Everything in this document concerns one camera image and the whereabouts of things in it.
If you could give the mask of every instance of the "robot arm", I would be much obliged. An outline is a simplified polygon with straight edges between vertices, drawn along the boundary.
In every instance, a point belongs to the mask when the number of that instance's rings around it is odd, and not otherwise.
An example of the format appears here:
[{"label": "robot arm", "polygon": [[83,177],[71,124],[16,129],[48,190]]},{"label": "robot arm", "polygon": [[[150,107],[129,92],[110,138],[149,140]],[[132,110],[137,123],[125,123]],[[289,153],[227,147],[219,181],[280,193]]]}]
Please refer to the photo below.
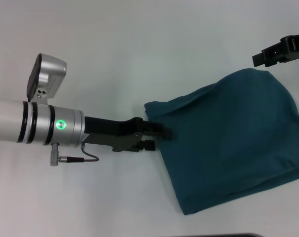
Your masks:
[{"label": "robot arm", "polygon": [[[52,145],[51,165],[59,162],[98,161],[84,151],[85,144],[111,146],[114,152],[155,150],[155,142],[142,141],[142,137],[157,136],[164,139],[170,132],[161,124],[132,118],[111,121],[85,117],[82,111],[48,105],[67,71],[67,63],[55,57],[39,54],[31,72],[28,101],[0,99],[0,140],[27,144]],[[94,159],[59,157],[58,146],[78,147]]]}]

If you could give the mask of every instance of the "white surface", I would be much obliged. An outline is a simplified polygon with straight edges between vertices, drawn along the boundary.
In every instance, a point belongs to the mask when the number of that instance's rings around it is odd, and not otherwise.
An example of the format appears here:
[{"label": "white surface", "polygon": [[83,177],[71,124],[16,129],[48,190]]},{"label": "white surface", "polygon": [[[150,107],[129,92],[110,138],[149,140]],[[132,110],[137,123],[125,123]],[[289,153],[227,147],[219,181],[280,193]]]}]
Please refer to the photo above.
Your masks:
[{"label": "white surface", "polygon": [[[146,102],[252,67],[253,55],[295,34],[294,0],[7,0],[0,96],[26,99],[42,52],[68,63],[51,104],[104,119],[144,117]],[[299,106],[299,60],[269,70]],[[183,216],[159,152],[87,146],[99,162],[50,167],[49,149],[0,142],[0,237],[299,236],[299,180]]]}]

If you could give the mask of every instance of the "cable connector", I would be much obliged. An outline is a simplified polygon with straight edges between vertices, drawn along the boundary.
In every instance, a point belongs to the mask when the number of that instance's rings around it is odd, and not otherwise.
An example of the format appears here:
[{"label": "cable connector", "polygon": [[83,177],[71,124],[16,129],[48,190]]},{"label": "cable connector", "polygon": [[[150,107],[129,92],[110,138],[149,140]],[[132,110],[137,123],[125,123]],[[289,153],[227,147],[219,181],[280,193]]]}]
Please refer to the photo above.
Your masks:
[{"label": "cable connector", "polygon": [[83,158],[83,157],[60,157],[58,161],[61,163],[80,163],[80,162],[84,162],[85,158]]}]

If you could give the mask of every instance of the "green fabric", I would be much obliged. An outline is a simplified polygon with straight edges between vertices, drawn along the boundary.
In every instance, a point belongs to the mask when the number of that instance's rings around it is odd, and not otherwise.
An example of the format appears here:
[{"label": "green fabric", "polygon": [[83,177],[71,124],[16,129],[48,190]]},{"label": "green fabric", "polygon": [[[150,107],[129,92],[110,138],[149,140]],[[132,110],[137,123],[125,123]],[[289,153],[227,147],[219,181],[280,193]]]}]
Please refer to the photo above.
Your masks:
[{"label": "green fabric", "polygon": [[185,215],[299,179],[299,113],[269,72],[244,69],[145,108],[174,133],[158,143]]}]

